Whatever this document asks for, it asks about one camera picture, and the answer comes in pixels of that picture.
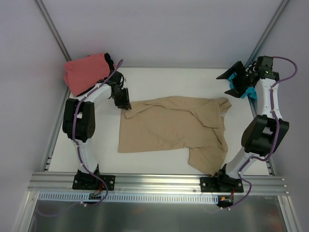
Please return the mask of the teal t shirt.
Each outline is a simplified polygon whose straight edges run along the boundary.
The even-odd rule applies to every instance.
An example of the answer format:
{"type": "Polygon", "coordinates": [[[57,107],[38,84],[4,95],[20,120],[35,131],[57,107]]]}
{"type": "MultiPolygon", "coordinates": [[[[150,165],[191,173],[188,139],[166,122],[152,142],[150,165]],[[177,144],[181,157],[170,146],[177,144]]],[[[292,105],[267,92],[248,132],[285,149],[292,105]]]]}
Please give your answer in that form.
{"type": "MultiPolygon", "coordinates": [[[[234,72],[227,80],[229,81],[229,87],[230,89],[235,89],[234,84],[232,80],[237,76],[237,74],[234,72]]],[[[257,94],[254,87],[248,87],[244,94],[240,97],[241,99],[244,99],[245,97],[250,97],[253,99],[257,99],[257,94]]]]}

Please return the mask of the beige t shirt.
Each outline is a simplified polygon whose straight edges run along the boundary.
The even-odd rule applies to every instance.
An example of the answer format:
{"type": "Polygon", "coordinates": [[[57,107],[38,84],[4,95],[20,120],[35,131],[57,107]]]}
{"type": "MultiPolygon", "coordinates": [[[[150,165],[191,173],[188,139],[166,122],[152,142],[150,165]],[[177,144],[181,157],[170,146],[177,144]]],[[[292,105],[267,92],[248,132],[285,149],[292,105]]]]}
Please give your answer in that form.
{"type": "Polygon", "coordinates": [[[188,164],[214,176],[228,152],[224,117],[227,98],[172,96],[134,101],[121,111],[119,153],[188,148],[188,164]]]}

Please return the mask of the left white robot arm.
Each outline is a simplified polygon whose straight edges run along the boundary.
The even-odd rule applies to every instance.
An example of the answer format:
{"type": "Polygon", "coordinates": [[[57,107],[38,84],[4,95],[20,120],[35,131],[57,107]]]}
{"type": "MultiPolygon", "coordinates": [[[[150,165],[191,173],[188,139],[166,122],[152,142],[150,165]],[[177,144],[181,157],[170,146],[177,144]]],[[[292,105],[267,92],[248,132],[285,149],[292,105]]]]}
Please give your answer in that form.
{"type": "Polygon", "coordinates": [[[118,109],[131,109],[122,73],[111,71],[110,76],[99,80],[90,89],[66,100],[62,130],[74,144],[80,163],[73,189],[97,190],[104,186],[92,148],[92,137],[96,129],[95,109],[106,99],[113,99],[118,109]]]}

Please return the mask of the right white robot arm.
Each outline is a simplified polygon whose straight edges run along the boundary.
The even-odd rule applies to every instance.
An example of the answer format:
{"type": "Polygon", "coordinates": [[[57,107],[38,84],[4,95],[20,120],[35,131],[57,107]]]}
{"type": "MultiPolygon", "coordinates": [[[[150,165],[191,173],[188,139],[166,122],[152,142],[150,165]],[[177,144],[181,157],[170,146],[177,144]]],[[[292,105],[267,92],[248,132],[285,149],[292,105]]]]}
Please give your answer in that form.
{"type": "Polygon", "coordinates": [[[280,76],[273,71],[274,57],[260,56],[248,68],[236,62],[219,80],[232,85],[225,93],[241,98],[254,89],[257,100],[256,116],[241,138],[241,150],[211,179],[219,192],[243,192],[241,175],[257,160],[268,161],[289,130],[279,110],[280,76]]]}

